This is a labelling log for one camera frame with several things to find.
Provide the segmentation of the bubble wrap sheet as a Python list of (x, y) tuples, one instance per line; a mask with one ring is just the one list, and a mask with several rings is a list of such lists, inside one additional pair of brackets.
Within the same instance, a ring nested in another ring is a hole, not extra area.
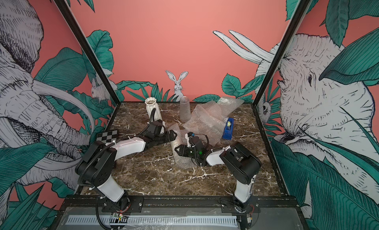
[(177, 134), (175, 140), (170, 142), (176, 166), (180, 169), (196, 167), (195, 162), (185, 152), (185, 148), (187, 147), (186, 130), (181, 130), (177, 123), (171, 125), (168, 130), (173, 130)]

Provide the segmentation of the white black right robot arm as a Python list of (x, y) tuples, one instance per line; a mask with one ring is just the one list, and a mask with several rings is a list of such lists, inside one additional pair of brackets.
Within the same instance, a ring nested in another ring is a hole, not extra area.
[(238, 213), (258, 210), (252, 187), (262, 163), (242, 143), (208, 150), (199, 137), (192, 135), (187, 138), (186, 145), (178, 145), (174, 151), (181, 157), (191, 158), (200, 167), (225, 165), (236, 179), (234, 209)]

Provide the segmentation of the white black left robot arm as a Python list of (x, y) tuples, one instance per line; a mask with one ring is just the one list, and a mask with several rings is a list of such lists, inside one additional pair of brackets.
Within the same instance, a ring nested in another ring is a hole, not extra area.
[(175, 141), (177, 133), (167, 130), (161, 119), (155, 120), (156, 109), (150, 115), (146, 128), (131, 138), (104, 143), (95, 141), (76, 165), (78, 185), (89, 186), (105, 200), (105, 212), (124, 213), (130, 206), (128, 193), (112, 177), (116, 161), (131, 154)]

